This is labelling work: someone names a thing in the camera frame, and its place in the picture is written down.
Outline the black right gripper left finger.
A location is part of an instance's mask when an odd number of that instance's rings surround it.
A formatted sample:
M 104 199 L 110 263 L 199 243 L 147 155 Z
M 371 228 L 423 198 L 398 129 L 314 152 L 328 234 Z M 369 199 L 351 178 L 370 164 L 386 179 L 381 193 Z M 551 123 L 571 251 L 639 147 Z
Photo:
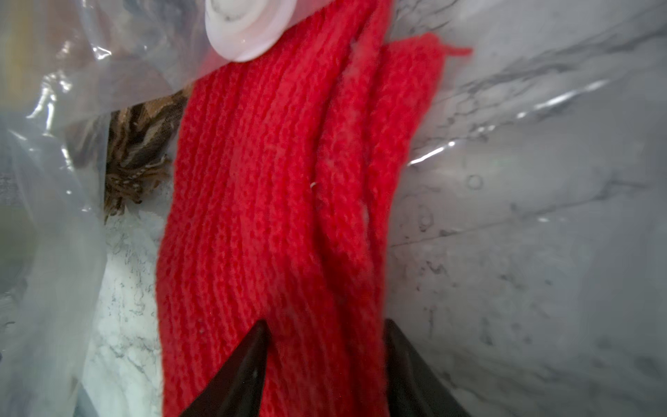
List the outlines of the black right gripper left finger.
M 270 339 L 269 325 L 257 321 L 181 417 L 258 417 Z

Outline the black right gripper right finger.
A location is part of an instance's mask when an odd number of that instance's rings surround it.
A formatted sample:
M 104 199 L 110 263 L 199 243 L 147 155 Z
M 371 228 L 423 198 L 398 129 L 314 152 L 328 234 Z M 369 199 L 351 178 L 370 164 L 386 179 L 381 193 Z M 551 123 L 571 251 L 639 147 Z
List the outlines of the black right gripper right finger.
M 469 417 L 391 319 L 385 320 L 387 400 L 392 417 Z

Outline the red knitted scarf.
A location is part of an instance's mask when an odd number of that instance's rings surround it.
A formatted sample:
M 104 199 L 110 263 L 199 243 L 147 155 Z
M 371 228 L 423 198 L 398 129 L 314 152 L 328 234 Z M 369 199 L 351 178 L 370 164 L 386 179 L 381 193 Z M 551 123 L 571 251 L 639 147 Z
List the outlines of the red knitted scarf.
M 156 266 L 164 415 L 261 320 L 261 415 L 388 415 L 394 192 L 446 59 L 468 55 L 431 33 L 387 41 L 392 11 L 334 1 L 194 86 Z

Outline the brown striped fringed scarf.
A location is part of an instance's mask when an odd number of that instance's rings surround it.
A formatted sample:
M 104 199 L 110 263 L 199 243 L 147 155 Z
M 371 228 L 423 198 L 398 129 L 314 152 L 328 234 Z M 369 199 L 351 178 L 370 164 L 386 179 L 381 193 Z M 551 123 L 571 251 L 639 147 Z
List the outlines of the brown striped fringed scarf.
M 177 136 L 194 85 L 111 115 L 104 215 L 121 215 L 170 177 L 168 145 Z

